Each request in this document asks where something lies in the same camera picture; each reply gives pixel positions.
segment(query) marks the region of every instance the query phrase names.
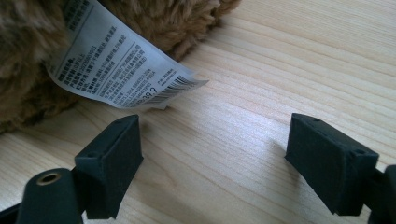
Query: care label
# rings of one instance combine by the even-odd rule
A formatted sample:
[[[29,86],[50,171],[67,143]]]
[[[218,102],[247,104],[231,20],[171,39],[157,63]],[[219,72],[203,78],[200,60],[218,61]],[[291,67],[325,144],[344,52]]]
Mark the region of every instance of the care label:
[[[65,9],[71,47],[47,64],[56,84],[118,108],[164,108],[184,91],[206,84],[96,0],[70,0]]]

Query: barcode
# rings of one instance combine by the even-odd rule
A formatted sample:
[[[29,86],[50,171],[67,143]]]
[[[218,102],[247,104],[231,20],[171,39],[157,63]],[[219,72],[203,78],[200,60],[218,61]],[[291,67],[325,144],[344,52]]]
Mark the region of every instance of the barcode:
[[[145,105],[158,105],[183,91],[195,87],[197,83],[198,82],[189,81],[182,76],[178,76],[165,90],[163,90],[163,92],[145,102]]]

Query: black plastic part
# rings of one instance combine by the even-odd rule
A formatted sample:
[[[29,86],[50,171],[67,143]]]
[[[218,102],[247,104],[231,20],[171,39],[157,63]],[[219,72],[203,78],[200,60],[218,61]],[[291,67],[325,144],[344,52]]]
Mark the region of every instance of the black plastic part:
[[[25,187],[17,223],[82,223],[71,172],[63,168],[53,169],[30,179]]]
[[[6,210],[0,212],[1,224],[14,224],[17,222],[18,212],[20,210],[20,203],[17,203]]]
[[[111,123],[75,157],[78,182],[89,192],[89,219],[116,217],[142,162],[138,116]]]
[[[369,223],[396,223],[396,165],[376,171],[364,184],[364,203],[372,210]]]
[[[377,153],[319,119],[292,114],[285,158],[332,213],[361,213],[361,187],[375,173]]]

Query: wood grain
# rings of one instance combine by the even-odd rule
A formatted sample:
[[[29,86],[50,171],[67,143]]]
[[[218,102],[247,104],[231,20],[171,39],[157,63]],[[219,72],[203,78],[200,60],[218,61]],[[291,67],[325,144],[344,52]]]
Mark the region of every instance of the wood grain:
[[[0,210],[72,168],[111,121],[141,119],[145,157],[117,220],[366,223],[332,215],[285,160],[290,115],[323,119],[396,163],[396,2],[246,0],[182,62],[210,81],[164,111],[92,101],[0,136]]]

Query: brown fur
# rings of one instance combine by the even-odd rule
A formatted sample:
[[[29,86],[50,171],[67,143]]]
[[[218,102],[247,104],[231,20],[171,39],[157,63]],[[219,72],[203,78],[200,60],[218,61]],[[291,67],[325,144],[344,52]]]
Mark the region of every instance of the brown fur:
[[[68,45],[66,0],[0,1],[0,133],[32,125],[78,96],[54,84],[43,66]],[[101,0],[121,21],[175,60],[240,0]]]

